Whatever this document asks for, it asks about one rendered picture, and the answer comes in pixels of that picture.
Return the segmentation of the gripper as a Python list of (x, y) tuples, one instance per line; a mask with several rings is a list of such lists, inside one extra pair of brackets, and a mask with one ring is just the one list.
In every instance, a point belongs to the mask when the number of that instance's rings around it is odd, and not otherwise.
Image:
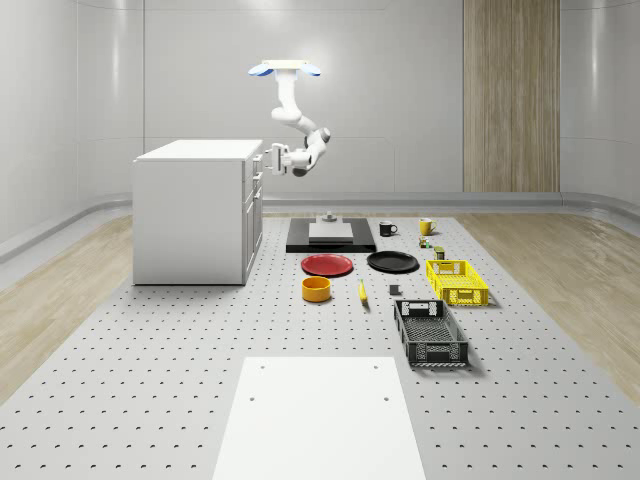
[(289, 147), (281, 143), (272, 143), (271, 148), (264, 151), (265, 154), (269, 154), (271, 158), (271, 164), (269, 168), (273, 175), (281, 176), (287, 173), (287, 167), (290, 165), (288, 160)]

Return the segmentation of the black stove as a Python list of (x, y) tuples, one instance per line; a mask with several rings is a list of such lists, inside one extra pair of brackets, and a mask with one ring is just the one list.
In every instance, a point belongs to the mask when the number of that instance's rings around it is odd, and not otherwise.
[(371, 233), (368, 221), (365, 218), (339, 217), (336, 222), (329, 225), (349, 225), (353, 239), (351, 241), (311, 241), (309, 226), (319, 220), (308, 218), (293, 218), (290, 222), (289, 233), (286, 242), (287, 253), (373, 253), (377, 251), (375, 240)]

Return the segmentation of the white cabinet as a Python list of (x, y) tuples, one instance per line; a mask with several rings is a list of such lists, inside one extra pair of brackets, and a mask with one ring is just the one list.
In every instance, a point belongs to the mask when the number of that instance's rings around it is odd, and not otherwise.
[(261, 146), (177, 140), (134, 161), (134, 283), (246, 283), (262, 236)]

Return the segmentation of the red plate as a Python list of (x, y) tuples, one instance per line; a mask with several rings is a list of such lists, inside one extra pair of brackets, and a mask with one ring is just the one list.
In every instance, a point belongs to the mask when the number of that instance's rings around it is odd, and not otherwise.
[(301, 268), (309, 275), (322, 277), (337, 277), (353, 270), (352, 261), (337, 254), (316, 254), (304, 258)]

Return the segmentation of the yellow bowl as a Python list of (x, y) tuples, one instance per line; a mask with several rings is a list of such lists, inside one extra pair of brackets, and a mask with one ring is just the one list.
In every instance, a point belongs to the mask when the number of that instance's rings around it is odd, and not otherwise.
[(331, 297), (331, 282), (322, 276), (307, 277), (302, 281), (302, 297), (308, 302), (320, 303)]

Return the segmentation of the black plate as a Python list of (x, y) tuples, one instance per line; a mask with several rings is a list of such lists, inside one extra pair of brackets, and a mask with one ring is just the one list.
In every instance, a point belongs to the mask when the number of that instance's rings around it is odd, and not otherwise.
[(407, 253), (399, 251), (378, 251), (367, 257), (368, 265), (381, 272), (402, 274), (419, 269), (418, 260)]

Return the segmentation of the yellow basket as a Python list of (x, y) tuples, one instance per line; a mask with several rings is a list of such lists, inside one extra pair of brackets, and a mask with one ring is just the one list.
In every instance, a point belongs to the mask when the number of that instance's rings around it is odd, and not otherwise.
[(488, 304), (488, 286), (466, 260), (428, 260), (426, 276), (437, 298), (449, 305)]

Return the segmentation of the dark grey basket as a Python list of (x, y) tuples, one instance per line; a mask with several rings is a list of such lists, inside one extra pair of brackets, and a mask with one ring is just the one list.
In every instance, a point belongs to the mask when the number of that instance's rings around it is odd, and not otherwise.
[(413, 366), (468, 364), (468, 339), (442, 300), (396, 300), (394, 317)]

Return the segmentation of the white board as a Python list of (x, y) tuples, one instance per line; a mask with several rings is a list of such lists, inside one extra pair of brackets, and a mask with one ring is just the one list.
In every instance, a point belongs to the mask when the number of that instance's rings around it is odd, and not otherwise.
[(391, 357), (248, 357), (213, 480), (425, 480)]

